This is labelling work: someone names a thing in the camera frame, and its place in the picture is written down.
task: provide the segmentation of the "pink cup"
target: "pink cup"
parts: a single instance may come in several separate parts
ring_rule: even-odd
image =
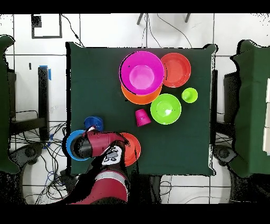
[[[151,123],[151,120],[144,109],[137,110],[135,116],[138,127]]]

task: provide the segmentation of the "pink bowl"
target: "pink bowl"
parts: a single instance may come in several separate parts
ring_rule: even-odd
[[[163,82],[164,68],[160,59],[147,51],[136,51],[122,61],[119,79],[133,94],[147,95],[155,92]]]

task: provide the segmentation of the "table leg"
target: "table leg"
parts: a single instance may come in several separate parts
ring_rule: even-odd
[[[185,19],[185,23],[188,22],[188,19],[189,19],[189,17],[190,17],[190,14],[191,14],[191,13],[188,13],[188,14],[187,14],[187,17],[186,17],[186,19]]]
[[[138,21],[137,21],[137,25],[140,24],[142,16],[143,16],[143,13],[140,13],[140,16],[139,16]]]

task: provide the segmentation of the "orange bowl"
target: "orange bowl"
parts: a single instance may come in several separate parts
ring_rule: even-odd
[[[162,88],[162,85],[155,92],[152,92],[151,94],[148,94],[148,95],[136,95],[126,90],[126,88],[121,84],[121,89],[124,96],[130,102],[134,104],[139,104],[139,105],[149,104],[152,101],[154,101],[159,96],[161,92],[161,88]]]

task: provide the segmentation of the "blue cup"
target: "blue cup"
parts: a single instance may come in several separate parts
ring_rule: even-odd
[[[97,116],[87,117],[84,120],[85,129],[88,129],[91,126],[94,126],[100,132],[102,132],[104,130],[103,120],[100,117],[97,117]]]

